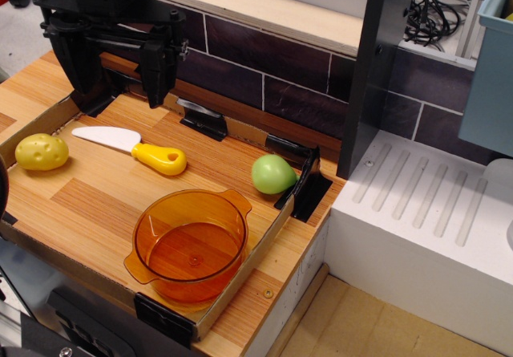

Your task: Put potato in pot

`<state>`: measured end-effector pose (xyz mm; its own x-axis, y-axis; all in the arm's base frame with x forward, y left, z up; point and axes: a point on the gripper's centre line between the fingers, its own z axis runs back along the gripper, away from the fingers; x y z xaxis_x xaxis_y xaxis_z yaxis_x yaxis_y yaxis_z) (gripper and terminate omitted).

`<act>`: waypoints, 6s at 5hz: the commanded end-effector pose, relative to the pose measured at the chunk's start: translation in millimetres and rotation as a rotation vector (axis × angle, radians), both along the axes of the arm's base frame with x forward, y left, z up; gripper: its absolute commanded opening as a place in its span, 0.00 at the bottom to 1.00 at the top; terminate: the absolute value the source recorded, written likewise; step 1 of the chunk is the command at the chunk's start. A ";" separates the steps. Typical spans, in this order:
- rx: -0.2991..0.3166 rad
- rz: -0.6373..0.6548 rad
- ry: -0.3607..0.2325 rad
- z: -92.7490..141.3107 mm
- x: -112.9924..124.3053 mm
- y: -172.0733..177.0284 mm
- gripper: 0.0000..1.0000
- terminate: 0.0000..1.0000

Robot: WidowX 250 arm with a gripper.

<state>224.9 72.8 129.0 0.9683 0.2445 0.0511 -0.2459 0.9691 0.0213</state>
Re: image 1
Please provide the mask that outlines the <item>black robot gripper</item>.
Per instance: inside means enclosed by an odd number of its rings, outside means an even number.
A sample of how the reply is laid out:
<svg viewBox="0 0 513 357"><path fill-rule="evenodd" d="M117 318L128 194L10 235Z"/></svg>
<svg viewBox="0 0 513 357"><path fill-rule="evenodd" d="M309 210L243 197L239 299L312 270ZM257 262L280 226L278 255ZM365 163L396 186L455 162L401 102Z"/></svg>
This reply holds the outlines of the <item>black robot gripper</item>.
<svg viewBox="0 0 513 357"><path fill-rule="evenodd" d="M187 56L182 10L160 0L33 0L43 35L72 87L82 95L104 87L101 56L139 64L150 108L164 104Z"/></svg>

